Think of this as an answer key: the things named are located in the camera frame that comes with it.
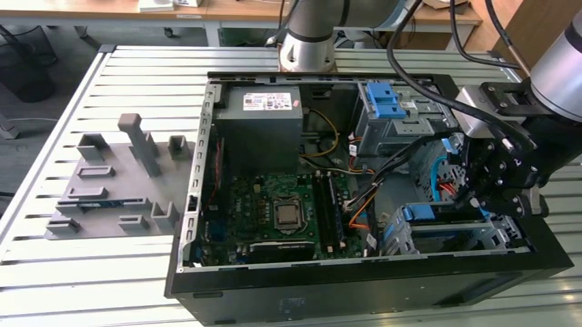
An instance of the gray floor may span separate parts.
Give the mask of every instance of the gray floor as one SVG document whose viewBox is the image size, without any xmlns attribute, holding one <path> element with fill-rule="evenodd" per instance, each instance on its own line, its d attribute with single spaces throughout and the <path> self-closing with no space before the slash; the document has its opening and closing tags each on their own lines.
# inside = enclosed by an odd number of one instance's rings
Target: gray floor
<svg viewBox="0 0 582 327">
<path fill-rule="evenodd" d="M 99 44 L 141 46 L 206 46 L 204 29 L 175 28 L 177 38 L 167 38 L 161 27 L 90 27 L 90 39 L 79 39 L 73 27 L 45 28 L 59 62 L 49 69 L 58 85 L 57 94 L 43 102 L 26 104 L 0 85 L 0 112 L 10 118 L 54 118 L 62 116 L 85 72 L 97 55 Z M 53 131 L 50 121 L 15 121 L 22 135 L 18 140 L 0 139 L 0 191 L 17 192 L 37 155 Z M 10 198 L 0 197 L 0 214 Z"/>
</svg>

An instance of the power supply label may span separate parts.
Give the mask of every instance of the power supply label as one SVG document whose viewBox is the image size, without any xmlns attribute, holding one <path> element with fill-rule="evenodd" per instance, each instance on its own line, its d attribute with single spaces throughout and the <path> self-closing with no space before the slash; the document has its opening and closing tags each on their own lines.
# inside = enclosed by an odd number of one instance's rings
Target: power supply label
<svg viewBox="0 0 582 327">
<path fill-rule="evenodd" d="M 248 93 L 244 110 L 292 110 L 292 93 Z"/>
</svg>

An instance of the motherboard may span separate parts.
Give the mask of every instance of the motherboard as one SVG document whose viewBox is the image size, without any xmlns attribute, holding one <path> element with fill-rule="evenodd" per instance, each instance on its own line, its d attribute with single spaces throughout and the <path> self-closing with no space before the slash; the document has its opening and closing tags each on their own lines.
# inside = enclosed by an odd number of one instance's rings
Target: motherboard
<svg viewBox="0 0 582 327">
<path fill-rule="evenodd" d="M 233 177 L 226 218 L 208 226 L 208 265 L 357 258 L 361 236 L 345 228 L 344 174 Z"/>
</svg>

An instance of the slotted table surface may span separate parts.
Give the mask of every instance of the slotted table surface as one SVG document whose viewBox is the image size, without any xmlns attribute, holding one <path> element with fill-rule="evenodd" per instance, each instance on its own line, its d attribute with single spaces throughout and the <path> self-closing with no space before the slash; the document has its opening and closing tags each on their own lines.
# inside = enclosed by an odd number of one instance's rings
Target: slotted table surface
<svg viewBox="0 0 582 327">
<path fill-rule="evenodd" d="M 337 57 L 341 72 L 393 72 L 384 51 L 338 50 Z M 509 71 L 454 52 L 406 50 L 398 58 L 410 72 L 449 74 L 460 86 L 516 80 Z M 138 112 L 157 142 L 175 134 L 196 140 L 208 72 L 276 72 L 277 63 L 277 52 L 264 48 L 119 46 L 98 54 L 0 219 L 0 325 L 201 326 L 163 296 L 171 236 L 49 241 L 45 226 L 81 158 L 75 145 L 85 132 L 130 142 L 117 121 Z M 561 169 L 543 193 L 551 227 L 577 265 L 571 270 L 473 307 L 270 326 L 582 326 L 582 166 Z"/>
</svg>

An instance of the ram slot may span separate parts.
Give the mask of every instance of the ram slot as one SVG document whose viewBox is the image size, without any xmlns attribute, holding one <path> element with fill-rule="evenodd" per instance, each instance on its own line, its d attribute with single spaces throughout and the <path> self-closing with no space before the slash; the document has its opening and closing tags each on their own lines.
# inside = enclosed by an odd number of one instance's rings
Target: ram slot
<svg viewBox="0 0 582 327">
<path fill-rule="evenodd" d="M 333 199 L 330 193 L 330 177 L 314 176 L 313 192 L 316 196 L 316 214 L 318 217 L 321 250 L 333 253 L 338 248 L 340 240 L 336 229 L 336 220 L 333 217 Z"/>
<path fill-rule="evenodd" d="M 328 184 L 330 188 L 330 195 L 332 195 L 332 205 L 333 205 L 333 220 L 334 220 L 334 226 L 336 226 L 336 235 L 338 239 L 340 248 L 344 249 L 346 247 L 346 235 L 345 235 L 345 227 L 342 225 L 342 208 L 340 205 L 340 199 L 336 197 L 340 192 L 338 188 L 336 187 L 334 178 L 329 175 L 328 178 Z"/>
</svg>

